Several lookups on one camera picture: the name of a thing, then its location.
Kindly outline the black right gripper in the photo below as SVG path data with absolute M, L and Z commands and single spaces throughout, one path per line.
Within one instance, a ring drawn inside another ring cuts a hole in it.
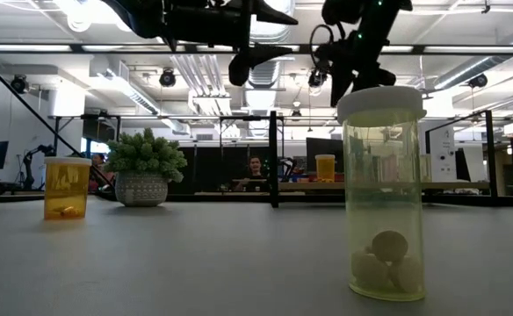
M 346 35 L 341 23 L 336 24 L 340 39 L 335 40 L 331 25 L 322 25 L 329 32 L 329 40 L 322 44 L 322 70 L 331 74 L 330 106 L 336 107 L 353 80 L 354 90 L 379 86 L 394 86 L 396 75 L 375 64 L 381 48 L 387 43 L 387 27 L 382 24 L 361 24 Z

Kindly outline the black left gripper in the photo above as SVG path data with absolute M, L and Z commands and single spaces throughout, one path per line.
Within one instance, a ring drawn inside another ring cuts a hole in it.
M 293 52 L 290 47 L 260 44 L 249 47 L 249 29 L 254 14 L 259 22 L 298 24 L 297 19 L 273 9 L 264 0 L 241 0 L 234 1 L 233 5 L 218 3 L 214 6 L 208 1 L 164 1 L 163 39 L 170 48 L 176 48 L 178 41 L 242 48 L 229 63 L 228 76 L 231 84 L 243 86 L 255 66 Z

